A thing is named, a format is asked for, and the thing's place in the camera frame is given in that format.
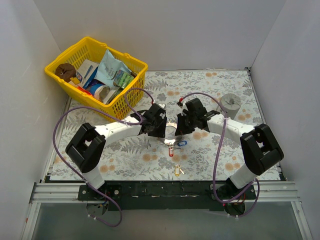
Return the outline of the red key tag with key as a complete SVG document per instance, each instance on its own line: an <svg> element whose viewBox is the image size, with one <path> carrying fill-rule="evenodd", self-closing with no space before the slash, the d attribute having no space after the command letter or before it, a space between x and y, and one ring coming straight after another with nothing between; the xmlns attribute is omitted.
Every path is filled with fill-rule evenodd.
<svg viewBox="0 0 320 240"><path fill-rule="evenodd" d="M173 145L169 146L169 148L168 148L169 157L172 158L174 156L174 150L175 150L175 147Z"/></svg>

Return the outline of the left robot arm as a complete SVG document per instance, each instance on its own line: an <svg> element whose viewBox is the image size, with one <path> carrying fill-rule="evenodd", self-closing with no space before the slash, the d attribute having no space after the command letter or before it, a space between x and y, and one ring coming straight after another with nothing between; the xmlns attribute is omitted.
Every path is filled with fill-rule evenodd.
<svg viewBox="0 0 320 240"><path fill-rule="evenodd" d="M105 180L98 168L104 148L119 140L144 134L164 138L166 124L166 105L153 103L148 110L133 113L122 122L96 126L82 124L68 143L65 152L91 185L89 194L95 200L101 200L107 193Z"/></svg>

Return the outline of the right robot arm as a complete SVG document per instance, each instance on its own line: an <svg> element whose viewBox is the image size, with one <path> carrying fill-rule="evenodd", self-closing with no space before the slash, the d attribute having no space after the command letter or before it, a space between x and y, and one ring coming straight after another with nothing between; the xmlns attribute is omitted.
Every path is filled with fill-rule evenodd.
<svg viewBox="0 0 320 240"><path fill-rule="evenodd" d="M220 202L231 202L245 193L257 177L275 166L284 158L284 153L271 128L262 123L247 125L226 118L222 113L207 111L198 98L177 105L181 113L177 115L176 136L191 134L196 128L208 133L220 134L220 138L230 139L242 149L244 164L220 187L212 184L212 193Z"/></svg>

